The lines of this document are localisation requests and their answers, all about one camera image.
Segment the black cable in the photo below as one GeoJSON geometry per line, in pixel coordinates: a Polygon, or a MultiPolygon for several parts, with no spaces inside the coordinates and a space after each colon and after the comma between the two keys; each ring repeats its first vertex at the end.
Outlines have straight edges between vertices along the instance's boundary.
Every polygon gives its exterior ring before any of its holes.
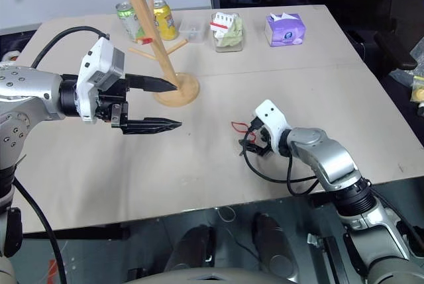
{"type": "Polygon", "coordinates": [[[41,208],[37,205],[35,200],[31,197],[31,195],[28,193],[28,191],[21,185],[21,183],[18,181],[18,179],[15,178],[13,181],[13,185],[15,185],[16,189],[19,190],[21,195],[25,198],[26,201],[30,204],[32,209],[34,209],[35,213],[39,217],[44,229],[46,229],[46,233],[48,236],[48,239],[50,240],[50,243],[52,245],[54,258],[56,259],[56,264],[58,266],[58,273],[61,284],[66,284],[66,274],[65,274],[65,267],[64,267],[64,261],[62,259],[62,254],[60,253],[60,248],[58,245],[58,241],[56,239],[56,236],[54,235],[54,232],[52,230],[52,227],[49,225],[46,216],[42,212],[41,208]]]}
{"type": "Polygon", "coordinates": [[[90,26],[77,26],[77,27],[72,27],[69,29],[66,29],[62,32],[59,32],[44,48],[43,50],[40,51],[40,53],[38,54],[37,58],[35,58],[34,62],[31,64],[31,67],[36,69],[38,67],[38,64],[40,63],[40,61],[44,58],[44,56],[47,54],[47,52],[63,37],[73,33],[73,32],[77,32],[77,31],[92,31],[95,32],[96,34],[99,35],[100,37],[105,37],[106,39],[109,39],[109,37],[107,36],[107,34],[105,34],[104,32],[101,32],[99,29],[96,29],[94,27],[90,27],[90,26]]]}
{"type": "Polygon", "coordinates": [[[301,193],[297,193],[292,189],[292,180],[290,180],[290,177],[292,176],[292,166],[293,166],[293,156],[289,156],[289,167],[287,168],[287,189],[289,190],[289,193],[294,197],[300,197],[308,195],[317,185],[318,185],[318,179],[314,181],[314,183],[305,191],[302,191],[301,193]]]}
{"type": "Polygon", "coordinates": [[[383,196],[381,193],[379,193],[377,190],[375,190],[375,188],[371,188],[371,192],[374,194],[375,197],[379,198],[379,200],[381,200],[381,202],[383,202],[383,204],[385,204],[386,207],[391,208],[397,214],[397,216],[403,221],[403,223],[406,225],[406,227],[408,228],[408,230],[411,232],[413,238],[415,239],[415,241],[417,241],[417,244],[419,245],[419,247],[421,248],[421,250],[424,252],[424,242],[423,242],[423,240],[418,235],[417,231],[415,231],[415,229],[412,226],[412,224],[410,224],[409,221],[405,218],[405,216],[397,208],[395,208],[387,200],[387,198],[385,198],[385,196],[383,196]]]}
{"type": "MultiPolygon", "coordinates": [[[[253,129],[249,128],[246,132],[246,134],[244,135],[243,138],[243,157],[244,160],[246,161],[247,166],[250,168],[250,170],[252,170],[256,175],[258,175],[259,177],[261,177],[262,179],[265,179],[266,181],[269,181],[271,183],[287,183],[287,180],[279,180],[279,179],[273,179],[271,177],[268,177],[267,175],[264,175],[263,173],[260,173],[258,170],[256,170],[255,167],[253,167],[253,165],[250,163],[249,158],[247,157],[247,136],[253,131],[253,129]]],[[[312,179],[315,179],[315,176],[311,176],[311,177],[306,177],[306,178],[299,178],[299,179],[293,179],[291,182],[292,183],[301,183],[302,181],[309,181],[312,179]]]]}

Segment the table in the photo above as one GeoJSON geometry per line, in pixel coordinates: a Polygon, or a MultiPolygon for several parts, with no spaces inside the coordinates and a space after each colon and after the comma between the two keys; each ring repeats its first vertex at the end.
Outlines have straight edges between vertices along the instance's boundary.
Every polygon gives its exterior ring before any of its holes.
{"type": "MultiPolygon", "coordinates": [[[[191,104],[170,108],[150,93],[128,94],[130,117],[166,117],[183,122],[155,135],[123,136],[99,121],[80,118],[44,122],[28,136],[17,177],[38,201],[54,229],[77,228],[195,209],[285,197],[285,185],[255,176],[239,156],[242,135],[231,121],[249,122],[271,99],[292,126],[319,127],[353,156],[363,176],[383,183],[424,175],[424,149],[380,84],[363,64],[325,6],[233,9],[244,19],[246,42],[237,53],[216,53],[212,41],[188,44],[171,55],[175,70],[197,76],[201,91],[191,104]],[[307,27],[300,46],[270,48],[263,28],[269,12],[299,13],[307,27]]],[[[207,22],[214,10],[175,11],[207,22]]],[[[40,49],[71,26],[92,25],[111,34],[126,52],[125,72],[162,76],[159,65],[130,53],[115,15],[56,19],[44,23],[19,57],[29,66],[40,49]]],[[[57,43],[40,70],[77,73],[96,35],[79,32],[57,43]]],[[[166,42],[166,47],[180,38],[166,42]]],[[[149,52],[148,46],[136,45],[149,52]]],[[[264,173],[285,176],[288,161],[271,155],[252,163],[264,173]]],[[[294,161],[292,177],[311,175],[294,161]]],[[[16,193],[24,232],[42,230],[16,193]]]]}

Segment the wooden mug tree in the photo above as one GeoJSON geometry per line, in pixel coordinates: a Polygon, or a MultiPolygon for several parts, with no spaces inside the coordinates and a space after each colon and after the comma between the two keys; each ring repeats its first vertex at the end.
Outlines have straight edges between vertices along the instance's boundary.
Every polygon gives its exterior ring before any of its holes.
{"type": "Polygon", "coordinates": [[[164,79],[173,83],[178,88],[177,91],[155,93],[154,98],[161,104],[169,107],[181,107],[192,102],[199,94],[199,82],[194,76],[188,73],[175,73],[169,58],[169,54],[181,48],[184,44],[187,44],[187,40],[182,40],[166,50],[159,32],[154,25],[153,0],[149,1],[150,7],[146,0],[130,0],[130,2],[146,34],[144,40],[147,40],[149,45],[151,45],[154,56],[134,48],[129,48],[129,50],[158,61],[164,72],[164,79]]]}

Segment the tissue box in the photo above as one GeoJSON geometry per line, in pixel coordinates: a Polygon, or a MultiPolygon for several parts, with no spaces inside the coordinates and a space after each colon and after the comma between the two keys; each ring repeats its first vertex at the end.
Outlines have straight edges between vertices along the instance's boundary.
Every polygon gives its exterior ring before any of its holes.
{"type": "Polygon", "coordinates": [[[306,27],[298,14],[289,14],[296,19],[280,19],[275,21],[271,16],[266,17],[265,35],[271,47],[301,44],[306,27]]]}

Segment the plastic food container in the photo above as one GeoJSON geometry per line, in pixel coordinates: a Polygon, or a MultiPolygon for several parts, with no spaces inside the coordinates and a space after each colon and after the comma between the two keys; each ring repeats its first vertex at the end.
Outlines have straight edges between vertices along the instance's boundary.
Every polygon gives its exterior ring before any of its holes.
{"type": "Polygon", "coordinates": [[[205,19],[199,17],[184,17],[180,26],[180,34],[188,42],[203,42],[206,32],[205,19]]]}
{"type": "MultiPolygon", "coordinates": [[[[215,18],[216,14],[212,14],[211,20],[215,18]]],[[[238,13],[233,13],[235,17],[239,17],[238,13]]],[[[243,32],[243,23],[241,22],[241,27],[238,30],[237,36],[224,36],[224,37],[215,37],[216,32],[211,31],[213,44],[217,52],[235,52],[243,50],[244,46],[244,32],[243,32]]]]}

